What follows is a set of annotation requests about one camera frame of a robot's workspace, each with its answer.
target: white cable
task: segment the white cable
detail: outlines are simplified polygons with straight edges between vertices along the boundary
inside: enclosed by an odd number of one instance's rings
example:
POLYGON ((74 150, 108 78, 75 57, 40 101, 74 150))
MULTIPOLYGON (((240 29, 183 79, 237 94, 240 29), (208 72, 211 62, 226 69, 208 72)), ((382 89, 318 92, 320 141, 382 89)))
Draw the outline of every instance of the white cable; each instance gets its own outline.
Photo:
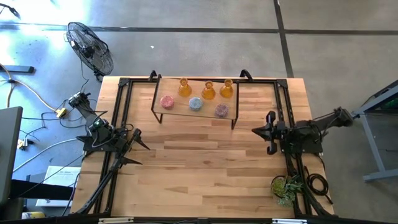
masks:
POLYGON ((48 107, 48 108, 49 108, 50 110, 52 110, 52 111, 55 111, 54 108, 52 108, 50 105, 48 105, 48 104, 39 96, 39 94, 37 94, 37 93, 36 93, 33 89, 31 89, 28 85, 26 85, 25 83, 23 83, 23 82, 21 82, 21 81, 18 81, 18 80, 15 80, 15 82, 18 82, 18 83, 24 85, 28 90, 30 90, 32 93, 34 93, 34 94, 38 97, 38 99, 39 99, 46 107, 48 107))
MULTIPOLYGON (((7 73, 7 75, 8 75, 8 79, 9 80, 12 80, 11 79, 11 75, 10 75, 10 73, 8 72, 8 70, 5 68, 5 66, 2 64, 2 63, 0 63, 0 66, 2 67, 2 69, 4 69, 4 71, 7 73)), ((55 109, 54 108, 52 108, 50 105, 48 105, 40 96, 39 96, 39 94, 37 94, 33 89, 31 89, 28 85, 26 85, 25 83, 23 83, 23 82, 21 82, 21 81, 17 81, 17 80, 14 80, 15 82, 18 82, 18 83, 20 83, 20 84, 22 84, 22 85, 24 85, 28 90, 30 90, 32 93, 34 93, 37 97, 38 97, 38 99, 46 106, 46 107, 48 107, 48 108, 50 108, 50 110, 52 110, 52 111, 55 111, 55 109)), ((14 85, 11 83, 11 89, 10 89, 10 92, 8 93, 8 97, 7 97, 7 108, 9 107, 9 102, 10 102, 10 97, 11 97, 11 93, 12 93, 12 90, 14 89, 14 85)))
POLYGON ((0 66, 2 66, 2 69, 4 69, 4 71, 6 71, 6 73, 7 73, 7 75, 8 75, 8 79, 11 80, 11 75, 10 75, 10 73, 8 72, 8 70, 5 68, 5 66, 4 66, 2 63, 0 63, 0 66))
POLYGON ((58 146, 59 144, 62 144, 62 143, 66 143, 66 142, 70 142, 70 141, 76 141, 76 140, 77 140, 77 139, 68 139, 68 140, 65 140, 65 141, 57 142, 57 143, 55 143, 55 144, 53 144, 53 145, 51 145, 51 146, 49 146, 49 147, 46 147, 43 151, 41 151, 41 152, 39 152, 38 154, 36 154, 36 156, 34 156, 34 157, 28 159, 26 162, 24 162, 23 164, 19 165, 19 167, 15 168, 12 172, 14 173, 15 171, 19 170, 21 167, 23 167, 24 165, 26 165, 28 162, 30 162, 31 160, 33 160, 34 158, 36 158, 37 156, 39 156, 41 153, 43 153, 43 152, 45 152, 45 151, 51 149, 52 147, 58 146))

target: orange glass bottle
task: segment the orange glass bottle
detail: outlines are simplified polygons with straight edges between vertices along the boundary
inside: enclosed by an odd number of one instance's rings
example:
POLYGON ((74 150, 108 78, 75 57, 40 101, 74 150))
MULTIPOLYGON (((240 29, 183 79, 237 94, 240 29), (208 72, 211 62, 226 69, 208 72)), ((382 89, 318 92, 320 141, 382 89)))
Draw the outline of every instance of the orange glass bottle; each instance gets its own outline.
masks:
POLYGON ((231 98, 234 95, 232 80, 225 80, 224 86, 220 89, 220 95, 224 98, 231 98))
POLYGON ((205 88, 201 92, 202 97, 206 100, 212 100, 214 97, 216 97, 216 91, 213 88, 213 82, 212 81, 207 81, 205 83, 205 88))
POLYGON ((186 78, 180 79, 180 88, 178 88, 178 94, 183 97, 191 95, 192 88, 188 85, 188 80, 186 78))

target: white paper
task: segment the white paper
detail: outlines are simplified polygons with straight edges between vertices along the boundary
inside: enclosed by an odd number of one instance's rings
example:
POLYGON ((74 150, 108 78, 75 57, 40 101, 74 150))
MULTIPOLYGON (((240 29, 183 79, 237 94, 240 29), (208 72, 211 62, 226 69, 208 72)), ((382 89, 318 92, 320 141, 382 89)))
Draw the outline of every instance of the white paper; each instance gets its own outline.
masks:
MULTIPOLYGON (((56 171, 60 170, 61 166, 49 166, 47 173, 45 174, 45 179, 50 177, 56 171)), ((71 186, 75 183, 76 176, 80 172, 80 167, 65 167, 60 172, 50 177, 48 180, 44 181, 43 184, 60 185, 60 186, 71 186)), ((65 207, 68 205, 67 200, 48 200, 48 199, 38 199, 36 206, 43 207, 65 207)))

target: wooden tabletop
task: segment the wooden tabletop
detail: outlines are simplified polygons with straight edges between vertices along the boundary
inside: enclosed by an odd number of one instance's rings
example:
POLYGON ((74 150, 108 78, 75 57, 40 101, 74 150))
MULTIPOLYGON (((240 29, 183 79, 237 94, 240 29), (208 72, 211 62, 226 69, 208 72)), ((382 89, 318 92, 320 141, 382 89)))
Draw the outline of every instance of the wooden tabletop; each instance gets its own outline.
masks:
MULTIPOLYGON (((119 78, 105 77, 99 93, 96 110, 107 110, 103 118, 108 121, 119 78)), ((311 119, 303 79, 288 78, 287 82, 295 120, 311 119)), ((251 132, 252 128, 264 125, 269 110, 276 111, 272 86, 239 85, 239 119, 234 130, 228 120, 167 114, 159 124, 150 111, 154 88, 155 83, 135 83, 132 88, 127 123, 142 130, 142 140, 152 150, 136 144, 126 155, 144 165, 127 165, 119 171, 112 216, 294 216, 292 208, 277 204, 270 189, 275 176, 287 173, 284 155, 267 155, 268 143, 251 132)), ((72 211, 81 208, 97 187, 103 157, 103 153, 96 152, 83 161, 72 211)), ((311 173, 325 175, 319 158, 306 154, 303 163, 311 173)), ((104 196, 102 208, 108 198, 108 187, 104 196)), ((316 198, 333 213, 325 197, 316 198)))

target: shelf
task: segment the shelf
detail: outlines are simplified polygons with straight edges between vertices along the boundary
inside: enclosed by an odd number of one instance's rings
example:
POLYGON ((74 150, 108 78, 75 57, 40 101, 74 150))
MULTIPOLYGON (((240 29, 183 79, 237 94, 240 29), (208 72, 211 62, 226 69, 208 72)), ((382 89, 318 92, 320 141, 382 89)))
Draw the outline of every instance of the shelf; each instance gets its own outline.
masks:
POLYGON ((213 88, 216 91, 216 96, 212 100, 206 100, 201 96, 201 91, 205 87, 204 81, 189 80, 188 84, 192 88, 192 94, 188 97, 182 97, 178 94, 178 88, 180 86, 179 79, 173 78, 158 78, 155 88, 155 94, 152 102, 152 112, 155 114, 158 122, 162 122, 163 114, 173 114, 182 116, 197 116, 203 118, 216 118, 216 119, 230 119, 234 121, 238 119, 238 101, 239 101, 239 84, 236 82, 232 85, 234 95, 231 98, 223 98, 220 95, 220 89, 224 86, 224 83, 213 83, 213 88), (169 95, 174 99, 174 107, 171 110, 164 109, 160 105, 160 99, 163 96, 169 95), (189 100, 193 97, 199 97, 203 101, 203 106, 200 111, 192 111, 189 108, 189 100), (220 118, 215 115, 215 108, 218 104, 226 104, 228 106, 228 115, 225 118, 220 118))

